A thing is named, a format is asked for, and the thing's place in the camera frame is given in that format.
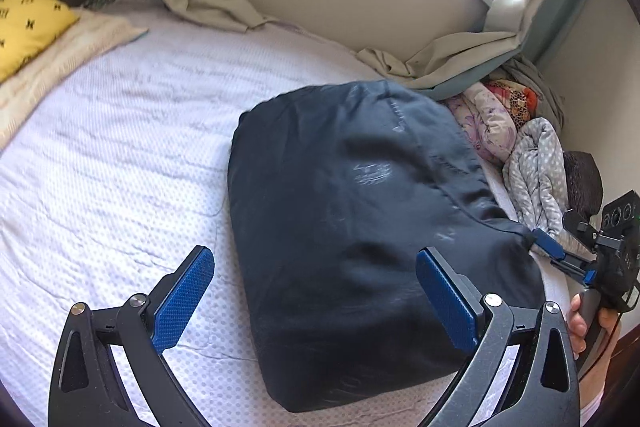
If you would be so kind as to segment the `dark grey knit item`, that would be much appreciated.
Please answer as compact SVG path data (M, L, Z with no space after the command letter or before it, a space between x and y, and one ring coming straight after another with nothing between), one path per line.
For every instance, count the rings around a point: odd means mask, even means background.
M603 184L600 170L591 154L580 150L563 153L568 207L590 219L601 209Z

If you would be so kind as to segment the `grey polka dot blanket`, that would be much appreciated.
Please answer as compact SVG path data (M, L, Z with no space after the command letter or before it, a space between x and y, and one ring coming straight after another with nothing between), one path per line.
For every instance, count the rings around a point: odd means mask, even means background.
M521 127L502 176L518 221L531 230L546 232L570 253L592 258L563 227L568 210L563 149L546 118L532 119Z

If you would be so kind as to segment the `black padded jacket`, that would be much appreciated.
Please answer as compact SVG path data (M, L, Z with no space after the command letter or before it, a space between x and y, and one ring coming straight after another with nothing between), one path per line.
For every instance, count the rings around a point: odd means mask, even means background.
M529 231L498 205L454 116L397 83L306 87L244 113L228 193L262 378L290 412L461 366L416 278L425 247L482 293L544 301Z

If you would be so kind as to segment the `yellow patterned pillow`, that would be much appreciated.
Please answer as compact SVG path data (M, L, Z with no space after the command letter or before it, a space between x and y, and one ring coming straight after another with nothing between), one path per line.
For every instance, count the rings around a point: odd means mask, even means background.
M6 81L76 24L61 0L0 1L0 78Z

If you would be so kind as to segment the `orange patterned cloth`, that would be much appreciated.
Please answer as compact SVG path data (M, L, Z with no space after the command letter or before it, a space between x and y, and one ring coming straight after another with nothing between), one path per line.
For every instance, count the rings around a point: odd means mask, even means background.
M507 79L494 79L487 81L485 87L504 106L516 129L520 130L526 122L536 117L538 96L524 84Z

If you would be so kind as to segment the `cream fringed blanket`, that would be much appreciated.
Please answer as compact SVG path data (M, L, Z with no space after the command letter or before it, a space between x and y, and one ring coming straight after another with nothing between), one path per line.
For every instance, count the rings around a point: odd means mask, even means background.
M79 20L47 49L1 83L1 150L42 100L78 68L145 35L126 17L77 9Z

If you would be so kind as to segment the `purple floral quilt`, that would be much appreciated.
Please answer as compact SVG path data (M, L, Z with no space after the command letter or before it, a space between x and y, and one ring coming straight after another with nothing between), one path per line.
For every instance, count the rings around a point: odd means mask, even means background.
M450 110L478 156L502 166L510 157L516 127L506 108L483 83L476 82L461 94L447 98Z

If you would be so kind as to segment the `white quilted mattress cover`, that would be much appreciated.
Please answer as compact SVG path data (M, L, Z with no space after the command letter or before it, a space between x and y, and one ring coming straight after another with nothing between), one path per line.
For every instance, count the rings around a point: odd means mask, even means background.
M152 0L107 13L143 35L80 66L1 154L1 381L35 426L70 308L149 291L198 245L213 282L166 360L213 426L413 426L447 377L344 407L291 413L270 398L250 335L229 215L241 116L327 84L379 86L344 46L281 24L235 34Z

